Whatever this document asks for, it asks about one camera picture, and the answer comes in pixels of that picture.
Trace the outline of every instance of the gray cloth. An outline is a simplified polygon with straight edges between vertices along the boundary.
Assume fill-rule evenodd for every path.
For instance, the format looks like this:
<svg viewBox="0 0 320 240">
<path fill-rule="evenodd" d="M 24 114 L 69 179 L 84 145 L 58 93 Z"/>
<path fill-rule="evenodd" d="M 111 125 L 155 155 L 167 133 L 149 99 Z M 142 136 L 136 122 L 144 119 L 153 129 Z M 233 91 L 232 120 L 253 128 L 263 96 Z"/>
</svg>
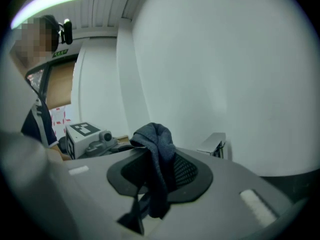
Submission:
<svg viewBox="0 0 320 240">
<path fill-rule="evenodd" d="M 153 218 L 166 214 L 168 193 L 175 189 L 174 162 L 176 147 L 171 132 L 158 123 L 148 123 L 138 129 L 130 143 L 135 147 L 146 147 L 151 153 L 151 178 L 148 179 L 149 193 L 142 202 L 148 203 L 147 212 Z"/>
</svg>

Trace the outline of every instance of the green label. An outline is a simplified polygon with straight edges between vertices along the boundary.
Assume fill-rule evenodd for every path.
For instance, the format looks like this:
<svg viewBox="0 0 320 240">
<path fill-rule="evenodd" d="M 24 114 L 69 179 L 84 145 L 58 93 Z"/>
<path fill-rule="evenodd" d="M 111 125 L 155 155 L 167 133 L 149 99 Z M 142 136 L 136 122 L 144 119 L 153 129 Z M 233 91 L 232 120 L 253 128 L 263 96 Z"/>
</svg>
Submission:
<svg viewBox="0 0 320 240">
<path fill-rule="evenodd" d="M 61 51 L 57 51 L 53 54 L 52 58 L 55 58 L 55 57 L 58 57 L 58 56 L 61 56 L 61 55 L 65 55 L 67 53 L 68 49 L 65 49 L 65 50 L 61 50 Z"/>
</svg>

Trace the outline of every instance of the fluorescent light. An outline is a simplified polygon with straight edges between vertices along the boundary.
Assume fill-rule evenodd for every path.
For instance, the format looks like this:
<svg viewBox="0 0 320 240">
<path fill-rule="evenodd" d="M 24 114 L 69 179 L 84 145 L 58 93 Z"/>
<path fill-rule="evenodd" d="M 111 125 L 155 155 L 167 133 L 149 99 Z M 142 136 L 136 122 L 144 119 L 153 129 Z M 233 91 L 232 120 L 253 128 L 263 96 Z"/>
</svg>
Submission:
<svg viewBox="0 0 320 240">
<path fill-rule="evenodd" d="M 23 7 L 13 18 L 11 22 L 11 29 L 18 27 L 33 15 L 58 4 L 72 0 L 33 0 L 25 7 Z"/>
</svg>

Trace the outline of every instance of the white wall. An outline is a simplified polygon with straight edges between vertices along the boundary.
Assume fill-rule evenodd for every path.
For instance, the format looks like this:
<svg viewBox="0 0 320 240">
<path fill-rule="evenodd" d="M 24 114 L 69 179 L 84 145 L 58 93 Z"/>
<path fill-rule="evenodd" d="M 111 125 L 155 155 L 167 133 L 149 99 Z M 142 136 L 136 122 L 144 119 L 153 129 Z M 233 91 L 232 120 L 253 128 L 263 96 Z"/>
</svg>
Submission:
<svg viewBox="0 0 320 240">
<path fill-rule="evenodd" d="M 115 137 L 128 134 L 116 62 L 115 38 L 91 38 L 74 67 L 71 104 L 74 122 L 93 123 Z"/>
<path fill-rule="evenodd" d="M 131 20 L 121 18 L 116 39 L 116 62 L 129 137 L 150 123 L 146 99 L 137 67 Z"/>
<path fill-rule="evenodd" d="M 226 132 L 261 176 L 320 167 L 319 43 L 291 0 L 145 0 L 133 42 L 152 121 L 178 147 Z"/>
</svg>

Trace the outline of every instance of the ceiling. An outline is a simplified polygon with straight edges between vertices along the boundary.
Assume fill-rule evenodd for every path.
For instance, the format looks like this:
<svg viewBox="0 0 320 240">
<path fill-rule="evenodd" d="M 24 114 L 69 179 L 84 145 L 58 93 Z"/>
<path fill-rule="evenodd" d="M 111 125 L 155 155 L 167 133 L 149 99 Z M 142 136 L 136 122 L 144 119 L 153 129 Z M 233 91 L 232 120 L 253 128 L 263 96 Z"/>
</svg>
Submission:
<svg viewBox="0 0 320 240">
<path fill-rule="evenodd" d="M 72 22 L 73 39 L 117 36 L 120 18 L 133 18 L 140 0 L 74 0 L 36 14 L 53 15 L 58 22 Z"/>
</svg>

